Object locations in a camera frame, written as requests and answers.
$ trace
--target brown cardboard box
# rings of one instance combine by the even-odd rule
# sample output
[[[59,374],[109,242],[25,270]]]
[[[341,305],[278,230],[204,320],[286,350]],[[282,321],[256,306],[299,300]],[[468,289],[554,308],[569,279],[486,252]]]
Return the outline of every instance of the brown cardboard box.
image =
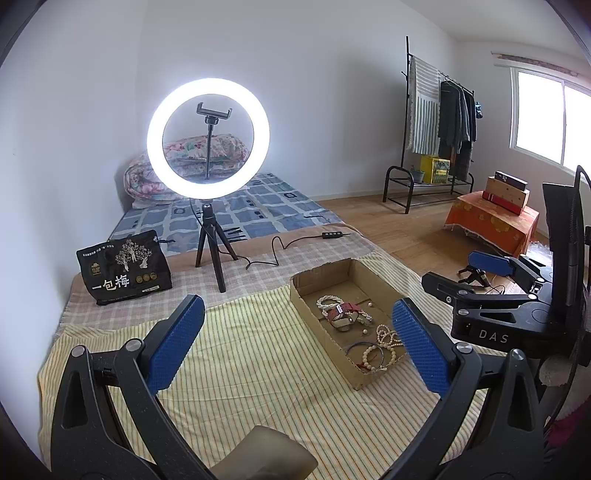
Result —
[[[494,177],[488,177],[486,191],[517,205],[520,209],[527,205],[527,200],[530,197],[529,190],[522,191]]]
[[[324,295],[336,295],[343,301],[356,303],[373,317],[373,324],[365,327],[355,322],[348,332],[339,332],[322,316],[316,306],[316,301]],[[392,328],[392,307],[402,295],[388,283],[358,260],[347,258],[293,276],[290,282],[290,298],[336,368],[355,390],[369,385],[383,374],[382,371],[370,374],[357,367],[356,363],[362,362],[363,352],[368,345],[354,347],[349,356],[345,355],[345,349],[359,341],[375,342],[378,325]],[[362,334],[363,329],[369,330],[367,335]],[[404,347],[396,347],[395,351],[397,357],[405,352]],[[380,354],[379,351],[374,352],[376,357],[371,363],[377,367]],[[384,356],[386,365],[390,360],[389,352],[385,351]]]

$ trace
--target red box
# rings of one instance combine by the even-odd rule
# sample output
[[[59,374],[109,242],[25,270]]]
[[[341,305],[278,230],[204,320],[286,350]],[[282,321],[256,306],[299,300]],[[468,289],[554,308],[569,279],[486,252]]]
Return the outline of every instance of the red box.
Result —
[[[497,195],[493,195],[492,193],[488,193],[486,190],[482,192],[482,198],[492,202],[500,207],[506,208],[510,212],[515,213],[516,215],[521,215],[521,211],[523,208],[520,208],[515,203],[511,203],[509,200],[505,200]]]

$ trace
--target black snack bag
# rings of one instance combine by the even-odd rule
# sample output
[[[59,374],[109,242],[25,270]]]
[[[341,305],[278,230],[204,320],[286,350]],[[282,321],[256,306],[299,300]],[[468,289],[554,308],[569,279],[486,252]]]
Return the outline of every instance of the black snack bag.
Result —
[[[76,256],[82,280],[97,305],[173,286],[155,230],[78,250]]]

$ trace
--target glowing white ring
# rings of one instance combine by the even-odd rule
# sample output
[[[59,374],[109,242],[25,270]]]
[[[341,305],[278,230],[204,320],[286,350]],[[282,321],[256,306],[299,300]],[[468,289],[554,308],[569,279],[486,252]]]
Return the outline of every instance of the glowing white ring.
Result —
[[[215,93],[237,101],[251,118],[254,141],[251,154],[240,170],[228,179],[214,183],[193,183],[177,175],[164,157],[164,128],[174,111],[199,95]],[[169,189],[195,199],[214,199],[242,188],[261,168],[269,149],[269,120],[256,97],[237,83],[222,79],[201,79],[186,83],[168,95],[154,112],[148,127],[148,157],[154,173]]]

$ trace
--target yellow striped fabric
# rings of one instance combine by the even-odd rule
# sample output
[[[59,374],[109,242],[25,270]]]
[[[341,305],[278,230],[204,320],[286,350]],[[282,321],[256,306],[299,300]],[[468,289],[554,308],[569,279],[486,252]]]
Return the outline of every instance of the yellow striped fabric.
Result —
[[[410,296],[432,321],[451,321],[449,308],[425,296],[418,277],[398,261],[379,251],[361,261],[401,293],[418,293]],[[91,352],[118,349],[129,338],[143,338],[154,323],[110,331],[66,327],[39,374],[40,444],[47,462],[54,403],[71,349],[81,343]],[[118,389],[112,393],[134,451],[149,459],[122,396]],[[255,425],[264,425],[288,434],[318,459],[314,479],[378,478],[438,400],[409,357],[362,391],[352,390],[300,319],[287,286],[208,309],[171,387],[158,397],[205,464],[220,461]],[[482,401],[477,393],[448,458],[466,444]]]

